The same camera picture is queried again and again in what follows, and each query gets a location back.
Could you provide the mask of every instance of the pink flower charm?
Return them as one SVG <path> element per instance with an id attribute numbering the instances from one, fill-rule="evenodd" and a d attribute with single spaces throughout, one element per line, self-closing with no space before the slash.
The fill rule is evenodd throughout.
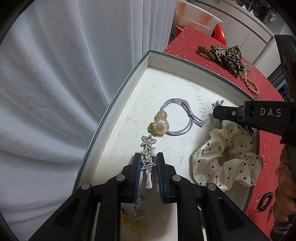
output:
<path id="1" fill-rule="evenodd" d="M 154 122 L 154 130 L 156 131 L 157 134 L 165 134 L 168 132 L 169 129 L 169 124 L 168 121 L 165 119 L 157 119 Z"/>

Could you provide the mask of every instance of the sink faucet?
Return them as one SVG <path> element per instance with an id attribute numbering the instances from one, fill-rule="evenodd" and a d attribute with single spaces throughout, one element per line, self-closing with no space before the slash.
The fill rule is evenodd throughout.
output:
<path id="1" fill-rule="evenodd" d="M 248 8 L 248 11 L 250 11 L 250 9 L 251 9 L 251 5 L 252 5 L 253 2 L 255 2 L 255 1 L 252 1 L 252 2 L 251 2 L 250 6 L 249 6 L 249 8 Z"/>

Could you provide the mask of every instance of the finger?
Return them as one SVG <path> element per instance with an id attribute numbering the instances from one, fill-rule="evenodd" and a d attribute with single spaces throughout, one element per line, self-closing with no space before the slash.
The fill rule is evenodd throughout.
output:
<path id="1" fill-rule="evenodd" d="M 284 223 L 288 222 L 288 216 L 286 214 L 282 213 L 276 204 L 274 204 L 273 214 L 274 214 L 275 220 L 277 220 L 279 222 L 284 222 Z"/>
<path id="2" fill-rule="evenodd" d="M 287 215 L 296 213 L 296 206 L 294 201 L 286 197 L 284 194 L 280 193 L 278 189 L 276 189 L 276 205 L 279 210 Z"/>
<path id="3" fill-rule="evenodd" d="M 288 153 L 288 148 L 285 146 L 282 151 L 281 151 L 281 156 L 280 156 L 280 161 L 281 162 L 287 162 L 289 160 L 289 153 Z"/>
<path id="4" fill-rule="evenodd" d="M 296 185 L 295 181 L 292 178 L 288 178 L 285 180 L 281 187 L 279 188 L 281 193 L 284 194 L 286 197 L 295 199 L 296 198 Z"/>

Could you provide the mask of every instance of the metal screw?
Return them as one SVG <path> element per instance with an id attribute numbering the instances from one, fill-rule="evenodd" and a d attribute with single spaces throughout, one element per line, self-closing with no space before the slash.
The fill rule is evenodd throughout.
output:
<path id="1" fill-rule="evenodd" d="M 208 187 L 208 189 L 211 190 L 211 191 L 215 191 L 216 188 L 217 188 L 217 186 L 216 186 L 215 184 L 213 184 L 213 183 L 210 183 L 207 187 Z"/>
<path id="2" fill-rule="evenodd" d="M 118 176 L 116 177 L 116 180 L 117 180 L 117 181 L 123 181 L 125 178 L 126 178 L 126 177 L 125 177 L 124 175 L 118 175 Z"/>
<path id="3" fill-rule="evenodd" d="M 181 177 L 179 175 L 174 175 L 172 176 L 172 179 L 176 182 L 180 181 L 181 180 Z"/>
<path id="4" fill-rule="evenodd" d="M 84 184 L 82 184 L 81 185 L 81 189 L 83 189 L 83 190 L 87 190 L 87 189 L 89 189 L 90 188 L 90 184 L 89 183 L 84 183 Z"/>

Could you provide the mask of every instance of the black spiral hair tie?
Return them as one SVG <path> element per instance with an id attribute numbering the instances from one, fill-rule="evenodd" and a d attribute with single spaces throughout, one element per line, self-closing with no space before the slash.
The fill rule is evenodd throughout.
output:
<path id="1" fill-rule="evenodd" d="M 273 197 L 274 197 L 274 194 L 272 192 L 268 192 L 268 193 L 264 194 L 263 197 L 261 197 L 261 199 L 260 199 L 260 201 L 258 203 L 258 206 L 257 206 L 258 212 L 264 212 L 269 207 L 269 205 L 271 204 Z"/>

